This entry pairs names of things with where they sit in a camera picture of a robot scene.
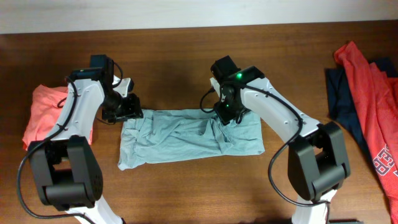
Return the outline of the light blue t-shirt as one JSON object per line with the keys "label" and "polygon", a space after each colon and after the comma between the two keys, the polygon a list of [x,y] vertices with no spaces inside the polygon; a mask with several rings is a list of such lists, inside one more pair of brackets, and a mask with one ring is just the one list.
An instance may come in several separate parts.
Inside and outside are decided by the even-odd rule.
{"label": "light blue t-shirt", "polygon": [[123,124],[118,168],[217,156],[262,154],[261,119],[248,112],[240,123],[224,125],[202,110],[144,110]]}

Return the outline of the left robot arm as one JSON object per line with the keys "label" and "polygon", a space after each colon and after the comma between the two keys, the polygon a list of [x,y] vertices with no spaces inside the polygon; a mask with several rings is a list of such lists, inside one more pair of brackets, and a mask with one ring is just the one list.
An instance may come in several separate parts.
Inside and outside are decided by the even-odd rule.
{"label": "left robot arm", "polygon": [[109,123],[143,117],[130,78],[114,76],[117,63],[107,55],[93,55],[90,66],[67,76],[68,93],[54,127],[28,147],[29,162],[40,201],[58,215],[80,223],[124,223],[103,197],[103,175],[88,143],[98,110]]}

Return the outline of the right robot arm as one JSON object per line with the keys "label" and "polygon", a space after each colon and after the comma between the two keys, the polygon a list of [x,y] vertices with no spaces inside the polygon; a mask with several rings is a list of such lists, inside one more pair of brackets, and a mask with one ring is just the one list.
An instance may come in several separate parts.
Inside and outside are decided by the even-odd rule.
{"label": "right robot arm", "polygon": [[213,109],[224,125],[241,121],[244,112],[252,111],[283,141],[268,165],[268,173],[287,150],[287,175],[297,200],[285,196],[272,177],[269,182],[278,195],[296,206],[291,223],[329,223],[331,199],[351,174],[341,128],[332,121],[321,124],[301,112],[255,66],[240,69],[225,56],[210,70],[210,82],[219,97]]}

